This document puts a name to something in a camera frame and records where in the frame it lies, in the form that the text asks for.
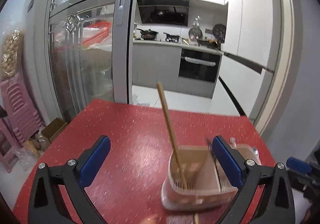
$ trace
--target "pink plastic stool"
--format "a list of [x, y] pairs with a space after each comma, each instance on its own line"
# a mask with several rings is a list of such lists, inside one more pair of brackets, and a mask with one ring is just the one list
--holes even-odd
[[0, 84], [2, 99], [12, 131], [20, 144], [30, 139], [42, 125], [20, 73]]
[[11, 172], [18, 161], [18, 157], [13, 153], [14, 149], [18, 148], [20, 148], [19, 144], [11, 134], [4, 119], [0, 118], [0, 162], [7, 172]]

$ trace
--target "countertop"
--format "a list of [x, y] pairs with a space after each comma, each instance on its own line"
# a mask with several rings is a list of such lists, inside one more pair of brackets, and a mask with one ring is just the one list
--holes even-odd
[[[237, 143], [247, 143], [258, 149], [262, 165], [275, 165], [246, 117], [175, 110], [170, 111], [170, 116], [179, 145], [206, 146], [205, 137], [222, 135], [227, 142], [235, 137]], [[161, 109], [94, 99], [56, 138], [37, 165], [41, 162], [49, 166], [63, 165], [71, 158], [78, 158], [101, 134], [109, 136], [111, 151], [92, 185], [85, 190], [109, 224], [138, 224], [153, 213], [161, 216], [160, 224], [192, 222], [191, 213], [169, 212], [161, 204], [160, 190], [172, 152]], [[30, 189], [37, 165], [24, 183], [13, 209], [21, 224], [27, 223]], [[72, 219], [81, 223], [65, 188], [61, 190]], [[261, 192], [262, 187], [258, 187], [242, 223], [250, 221]], [[227, 204], [200, 213], [200, 223], [215, 223], [226, 207]]]
[[168, 46], [174, 46], [174, 47], [180, 47], [187, 50], [195, 50], [200, 52], [207, 52], [211, 54], [218, 54], [222, 55], [223, 52], [216, 49], [210, 49], [207, 47], [199, 47], [199, 46], [193, 46], [193, 45], [187, 45], [183, 43], [174, 43], [174, 42], [166, 42], [166, 41], [148, 41], [148, 40], [133, 40], [134, 44], [158, 44], [158, 45], [168, 45]]

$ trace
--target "black oven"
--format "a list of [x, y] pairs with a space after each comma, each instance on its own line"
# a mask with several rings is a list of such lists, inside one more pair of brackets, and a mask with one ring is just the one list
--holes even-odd
[[182, 49], [179, 77], [216, 82], [221, 55]]

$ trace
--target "red tabletop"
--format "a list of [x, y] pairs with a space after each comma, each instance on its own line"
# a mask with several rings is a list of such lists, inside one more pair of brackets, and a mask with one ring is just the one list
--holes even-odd
[[[274, 166], [270, 152], [246, 117], [170, 111], [178, 145], [206, 145], [205, 137], [222, 135], [227, 142], [256, 147], [262, 165]], [[158, 213], [160, 224], [190, 224], [192, 215], [163, 209], [160, 198], [169, 156], [172, 152], [161, 109], [93, 100], [51, 144], [38, 163], [63, 165], [78, 158], [100, 135], [111, 140], [111, 151], [90, 187], [85, 188], [97, 210], [109, 224], [138, 224]], [[13, 213], [21, 224], [27, 223], [29, 195], [37, 165], [23, 185]], [[242, 223], [247, 223], [262, 189], [255, 197]], [[68, 210], [81, 223], [65, 189], [62, 193]], [[199, 214], [201, 224], [214, 224], [227, 205]]]

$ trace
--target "chopstick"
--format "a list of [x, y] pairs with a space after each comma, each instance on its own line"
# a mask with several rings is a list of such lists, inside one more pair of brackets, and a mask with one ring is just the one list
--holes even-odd
[[183, 188], [185, 190], [187, 190], [186, 178], [184, 177], [184, 174], [182, 172], [181, 163], [180, 163], [180, 160], [179, 160], [179, 157], [178, 157], [178, 152], [177, 152], [178, 148], [177, 148], [177, 143], [176, 143], [176, 135], [175, 135], [175, 133], [173, 131], [173, 128], [172, 128], [170, 115], [169, 115], [169, 110], [168, 110], [168, 106], [167, 106], [167, 101], [165, 99], [164, 92], [163, 92], [163, 87], [162, 87], [162, 84], [160, 82], [157, 83], [157, 89], [158, 89], [159, 97], [160, 97], [161, 104], [162, 104], [162, 110], [163, 110], [164, 118], [165, 118], [165, 121], [166, 121], [166, 124], [167, 124], [167, 128], [168, 128], [170, 141], [171, 141], [171, 144], [172, 144], [173, 154], [174, 154], [174, 157], [176, 159], [176, 162], [177, 162], [177, 165], [178, 165], [178, 168], [179, 168], [180, 178], [182, 180]]

